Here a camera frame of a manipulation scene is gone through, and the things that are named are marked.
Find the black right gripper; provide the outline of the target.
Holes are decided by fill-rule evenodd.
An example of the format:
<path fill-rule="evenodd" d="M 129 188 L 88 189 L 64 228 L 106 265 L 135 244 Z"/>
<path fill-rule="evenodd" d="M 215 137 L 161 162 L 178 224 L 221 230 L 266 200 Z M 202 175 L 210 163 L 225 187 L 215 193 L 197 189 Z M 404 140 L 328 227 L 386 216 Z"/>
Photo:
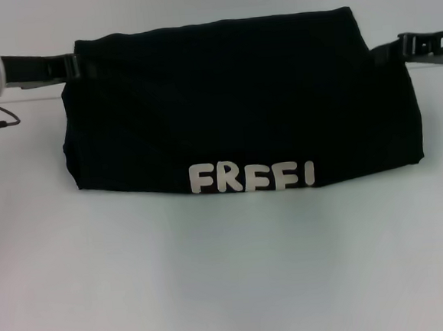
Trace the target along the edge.
<path fill-rule="evenodd" d="M 370 51 L 377 66 L 405 62 L 443 64 L 443 31 L 430 34 L 402 33 L 398 39 Z"/>

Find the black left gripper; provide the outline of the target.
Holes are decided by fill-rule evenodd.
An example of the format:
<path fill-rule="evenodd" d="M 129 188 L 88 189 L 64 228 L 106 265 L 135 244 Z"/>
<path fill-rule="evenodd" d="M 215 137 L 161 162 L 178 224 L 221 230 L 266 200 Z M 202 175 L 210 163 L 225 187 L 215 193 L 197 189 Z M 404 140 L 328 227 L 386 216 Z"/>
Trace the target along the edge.
<path fill-rule="evenodd" d="M 64 83 L 66 80 L 97 78 L 97 66 L 77 54 L 51 57 L 2 56 L 6 87 L 33 89 Z"/>

